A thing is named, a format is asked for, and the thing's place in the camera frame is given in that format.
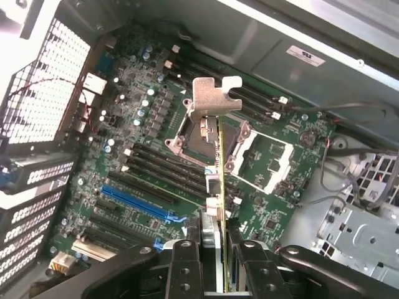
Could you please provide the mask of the blue expansion slot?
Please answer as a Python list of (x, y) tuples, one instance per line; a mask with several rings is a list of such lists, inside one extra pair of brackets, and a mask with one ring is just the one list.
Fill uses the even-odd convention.
[(112, 186), (103, 185), (101, 188), (101, 193), (103, 195), (111, 197), (115, 201), (142, 210), (143, 212), (146, 212), (147, 214), (159, 218), (165, 222), (175, 221), (173, 216), (169, 212), (166, 212), (164, 209), (156, 207), (153, 204), (147, 203), (133, 195), (120, 191)]

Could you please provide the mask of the metal disk bay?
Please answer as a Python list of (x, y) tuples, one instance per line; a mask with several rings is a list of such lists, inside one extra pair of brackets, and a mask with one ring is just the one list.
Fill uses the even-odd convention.
[(383, 204), (374, 203), (389, 182), (395, 156), (377, 155), (358, 179), (357, 193), (344, 192), (346, 206), (334, 201), (311, 250), (399, 288), (399, 175)]

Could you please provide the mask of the coin cell battery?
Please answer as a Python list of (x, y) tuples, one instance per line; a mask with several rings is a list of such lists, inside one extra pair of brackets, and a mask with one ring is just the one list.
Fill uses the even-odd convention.
[(299, 143), (306, 147), (313, 147), (318, 140), (318, 133), (314, 130), (303, 131), (299, 136)]

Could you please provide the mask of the green motherboard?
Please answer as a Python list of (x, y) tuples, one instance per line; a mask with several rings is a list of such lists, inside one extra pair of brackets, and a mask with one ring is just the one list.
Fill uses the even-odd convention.
[[(109, 79), (100, 107), (84, 110), (95, 133), (84, 139), (82, 159), (65, 194), (59, 222), (48, 242), (51, 257), (66, 256), (84, 263), (103, 260), (132, 245), (161, 249), (168, 240), (186, 235), (186, 221), (206, 210), (205, 167), (185, 163), (164, 144), (183, 97), (192, 99), (197, 77), (222, 78), (238, 71), (139, 28), (121, 30), (113, 50), (103, 54), (95, 73)], [(243, 107), (232, 112), (261, 133), (294, 145), (291, 170), (272, 194), (266, 195), (226, 170), (226, 216), (236, 217), (243, 236), (278, 249), (295, 209), (317, 169), (335, 126), (321, 112), (307, 113), (306, 104), (282, 90), (242, 74), (243, 85), (229, 95)], [(314, 130), (311, 148), (299, 143), (303, 131)], [(239, 175), (265, 187), (278, 170), (284, 149), (258, 136), (244, 154)], [(165, 222), (142, 210), (103, 195), (112, 186), (169, 212)]]

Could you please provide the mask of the open PC case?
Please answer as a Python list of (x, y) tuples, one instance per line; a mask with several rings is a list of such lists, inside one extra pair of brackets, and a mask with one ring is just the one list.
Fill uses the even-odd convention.
[[(399, 57), (376, 43), (286, 0), (0, 0), (0, 299), (29, 299), (34, 282), (79, 274), (135, 245), (170, 250), (187, 236), (186, 228), (161, 249), (139, 243), (90, 263), (49, 255), (84, 139), (96, 132), (84, 110), (102, 105), (110, 83), (95, 69), (118, 32), (134, 28), (238, 71), (226, 77), (272, 85), (334, 124), (280, 247), (255, 240), (264, 249), (312, 251), (333, 202), (346, 206), (344, 192), (357, 193), (379, 154), (396, 157), (392, 175), (374, 203), (360, 205), (385, 202), (399, 175)], [(192, 218), (201, 222), (203, 299), (249, 299), (229, 269), (221, 291), (219, 224), (206, 210)], [(399, 299), (399, 288), (365, 276), (370, 299)]]

